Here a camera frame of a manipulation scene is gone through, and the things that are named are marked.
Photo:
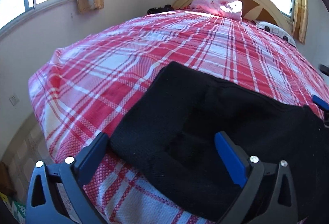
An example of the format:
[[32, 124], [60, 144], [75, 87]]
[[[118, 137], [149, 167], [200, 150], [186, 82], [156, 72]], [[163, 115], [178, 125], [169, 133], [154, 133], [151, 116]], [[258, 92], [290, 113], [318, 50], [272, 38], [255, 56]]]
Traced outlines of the black pants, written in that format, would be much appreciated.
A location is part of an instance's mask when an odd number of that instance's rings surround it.
[[172, 202], [218, 221], [241, 191], [215, 149], [221, 131], [263, 162], [286, 160], [298, 219], [328, 223], [328, 129], [307, 105], [172, 62], [121, 120], [110, 146]]

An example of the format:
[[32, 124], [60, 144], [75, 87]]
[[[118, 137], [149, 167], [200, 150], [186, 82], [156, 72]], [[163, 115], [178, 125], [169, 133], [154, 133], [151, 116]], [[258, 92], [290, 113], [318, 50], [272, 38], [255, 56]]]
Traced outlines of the green yellow box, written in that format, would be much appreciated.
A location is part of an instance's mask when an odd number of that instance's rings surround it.
[[26, 223], [26, 206], [1, 193], [1, 223]]

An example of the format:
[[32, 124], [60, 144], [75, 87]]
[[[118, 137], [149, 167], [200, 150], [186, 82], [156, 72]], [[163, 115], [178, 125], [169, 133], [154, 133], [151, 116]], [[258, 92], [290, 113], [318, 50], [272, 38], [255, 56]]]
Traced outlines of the white patterned pillow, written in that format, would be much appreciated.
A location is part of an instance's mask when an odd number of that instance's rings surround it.
[[266, 21], [256, 21], [255, 24], [256, 24], [257, 28], [260, 28], [266, 32], [269, 32], [272, 35], [276, 35], [276, 36], [280, 37], [282, 40], [289, 43], [290, 45], [297, 47], [295, 44], [294, 38], [288, 32], [286, 32], [284, 29], [278, 27], [277, 25], [266, 22]]

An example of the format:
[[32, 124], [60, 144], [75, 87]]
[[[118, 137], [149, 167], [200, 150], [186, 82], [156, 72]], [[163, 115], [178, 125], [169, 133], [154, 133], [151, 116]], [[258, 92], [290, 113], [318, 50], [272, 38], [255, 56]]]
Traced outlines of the red plaid bed sheet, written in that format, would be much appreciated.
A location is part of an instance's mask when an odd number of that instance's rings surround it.
[[317, 70], [281, 38], [247, 20], [179, 10], [129, 20], [57, 49], [28, 82], [36, 118], [59, 167], [101, 133], [112, 134], [172, 61], [282, 103], [328, 99]]

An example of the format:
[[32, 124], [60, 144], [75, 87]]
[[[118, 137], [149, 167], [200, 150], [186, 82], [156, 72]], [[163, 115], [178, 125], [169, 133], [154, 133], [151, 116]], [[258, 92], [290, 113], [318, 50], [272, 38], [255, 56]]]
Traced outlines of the pink floral pillow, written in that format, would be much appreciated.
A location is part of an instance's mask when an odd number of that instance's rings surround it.
[[239, 0], [193, 0], [190, 9], [226, 17], [234, 20], [242, 20], [243, 3]]

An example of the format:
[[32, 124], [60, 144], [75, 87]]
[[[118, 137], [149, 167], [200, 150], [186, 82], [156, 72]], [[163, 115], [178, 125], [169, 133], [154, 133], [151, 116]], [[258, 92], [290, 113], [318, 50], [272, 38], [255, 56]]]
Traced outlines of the dark item beside pillow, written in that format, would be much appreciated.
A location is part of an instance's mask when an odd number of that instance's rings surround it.
[[156, 13], [163, 13], [163, 12], [169, 12], [174, 11], [175, 9], [171, 5], [164, 5], [162, 7], [153, 7], [148, 9], [147, 14], [152, 15]]

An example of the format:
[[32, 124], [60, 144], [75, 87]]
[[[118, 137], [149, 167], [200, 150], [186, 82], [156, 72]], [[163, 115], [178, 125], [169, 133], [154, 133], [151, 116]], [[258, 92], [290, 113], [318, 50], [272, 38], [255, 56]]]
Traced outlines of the white wall socket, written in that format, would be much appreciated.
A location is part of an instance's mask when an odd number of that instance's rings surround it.
[[20, 102], [20, 99], [18, 98], [17, 95], [13, 94], [9, 97], [9, 101], [12, 104], [12, 106], [15, 107]]

